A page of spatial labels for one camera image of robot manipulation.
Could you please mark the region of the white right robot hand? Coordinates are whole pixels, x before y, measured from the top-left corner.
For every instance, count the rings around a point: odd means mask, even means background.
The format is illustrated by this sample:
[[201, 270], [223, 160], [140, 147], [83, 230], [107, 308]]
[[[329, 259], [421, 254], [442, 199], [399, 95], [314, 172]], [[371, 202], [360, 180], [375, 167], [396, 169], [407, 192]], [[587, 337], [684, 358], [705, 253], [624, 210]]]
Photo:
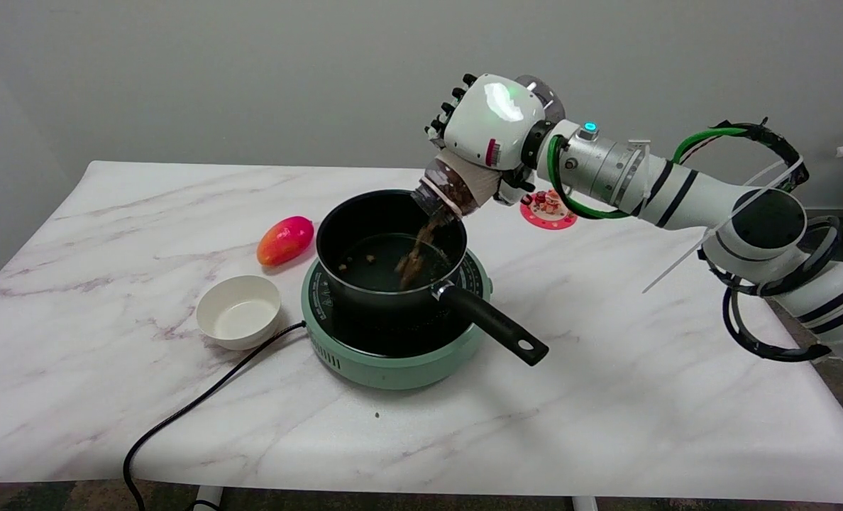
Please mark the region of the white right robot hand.
[[538, 77], [508, 79], [489, 72], [467, 72], [451, 96], [425, 126], [429, 141], [496, 179], [488, 185], [468, 185], [471, 191], [481, 190], [485, 199], [504, 206], [518, 203], [534, 190], [537, 149], [526, 150], [524, 144], [538, 123], [565, 119], [560, 97]]

